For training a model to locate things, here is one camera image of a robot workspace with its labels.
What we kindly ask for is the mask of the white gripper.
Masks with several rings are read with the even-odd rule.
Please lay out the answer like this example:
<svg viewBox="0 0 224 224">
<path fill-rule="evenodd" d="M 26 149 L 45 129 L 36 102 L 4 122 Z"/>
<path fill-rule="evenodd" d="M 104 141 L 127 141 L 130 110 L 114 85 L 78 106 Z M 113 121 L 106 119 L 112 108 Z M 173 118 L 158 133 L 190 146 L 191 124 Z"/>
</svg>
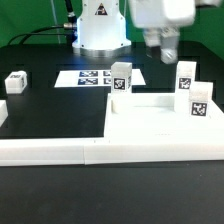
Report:
<svg viewBox="0 0 224 224">
<path fill-rule="evenodd" d="M 143 31 L 146 54 L 156 59 L 161 56 L 165 64 L 175 63 L 180 36 L 176 27 L 194 22 L 194 0 L 129 0 L 129 7 L 134 26 L 149 28 Z M 160 36 L 157 28 L 163 27 Z"/>
</svg>

